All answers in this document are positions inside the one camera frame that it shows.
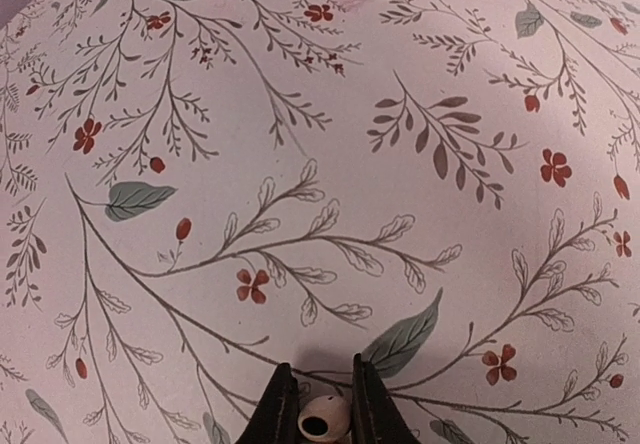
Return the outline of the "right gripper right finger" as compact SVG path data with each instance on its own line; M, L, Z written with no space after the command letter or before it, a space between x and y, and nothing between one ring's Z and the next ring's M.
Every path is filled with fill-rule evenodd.
M415 436L405 423L379 373L360 353L353 358L353 443L414 444Z

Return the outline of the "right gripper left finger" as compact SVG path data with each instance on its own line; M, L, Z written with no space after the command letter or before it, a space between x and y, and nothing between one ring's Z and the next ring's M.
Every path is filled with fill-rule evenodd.
M294 444L298 436L299 387L289 363L276 366L239 444Z

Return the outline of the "floral patterned table mat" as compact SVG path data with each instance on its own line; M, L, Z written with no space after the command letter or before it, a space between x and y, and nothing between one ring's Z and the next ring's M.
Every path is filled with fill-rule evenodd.
M639 0L32 0L1 439L232 443L371 361L417 443L639 439Z

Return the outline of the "beige earbud with stem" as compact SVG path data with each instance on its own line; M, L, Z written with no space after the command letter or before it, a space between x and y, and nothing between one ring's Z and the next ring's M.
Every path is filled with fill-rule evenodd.
M309 401L299 412L301 435L316 443L335 443L351 427L351 404L338 395L323 395Z

